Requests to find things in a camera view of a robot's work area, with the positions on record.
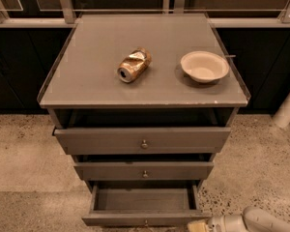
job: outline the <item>empty drawer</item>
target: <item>empty drawer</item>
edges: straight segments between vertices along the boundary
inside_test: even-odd
[[[204,180],[213,167],[212,162],[195,161],[84,162],[74,166],[84,181]]]
[[[56,130],[68,155],[216,153],[230,128],[93,128]]]
[[[195,182],[95,182],[87,225],[168,226],[209,218]]]
[[[233,108],[95,108],[74,109],[69,128],[225,126]]]

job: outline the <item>drawer unit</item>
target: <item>drawer unit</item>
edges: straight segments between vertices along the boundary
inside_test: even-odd
[[[114,180],[204,180],[211,173],[212,162],[86,162],[74,168],[84,181]]]
[[[230,128],[73,128],[56,130],[68,155],[216,153]]]
[[[95,182],[87,225],[164,226],[208,218],[197,182]]]
[[[191,51],[228,55],[207,17],[84,14],[79,20],[38,101],[92,192],[84,222],[170,226],[210,217],[197,191],[249,93],[232,61],[228,75],[212,83],[183,72],[181,58]],[[153,62],[124,83],[116,70],[136,46],[147,48]]]

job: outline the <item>cabinet door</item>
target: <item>cabinet door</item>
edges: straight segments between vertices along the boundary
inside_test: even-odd
[[[275,110],[279,98],[274,96],[289,81],[286,74],[290,73],[290,29],[218,29],[218,32],[228,52],[236,55],[235,65],[251,93],[248,107],[241,110]],[[279,80],[277,74],[283,69]]]
[[[30,29],[27,32],[38,53],[43,71],[48,74],[71,28]]]
[[[0,109],[3,108],[20,109],[23,107],[7,80],[0,75]]]
[[[3,72],[4,78],[13,87],[14,94],[22,103],[21,108],[39,108],[36,97],[39,83],[44,79],[41,62],[25,30],[0,29],[0,55],[8,69]],[[11,107],[10,101],[0,108]]]

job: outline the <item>white bowl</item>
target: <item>white bowl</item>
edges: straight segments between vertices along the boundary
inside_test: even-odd
[[[198,82],[207,83],[221,79],[229,73],[229,65],[222,57],[207,51],[186,54],[181,65],[185,73]]]

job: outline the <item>speckled floor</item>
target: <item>speckled floor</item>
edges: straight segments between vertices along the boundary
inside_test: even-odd
[[[147,231],[84,225],[91,195],[52,130],[45,115],[0,115],[0,231]],[[205,211],[233,214],[252,205],[290,222],[290,125],[238,115],[215,165],[199,192]]]

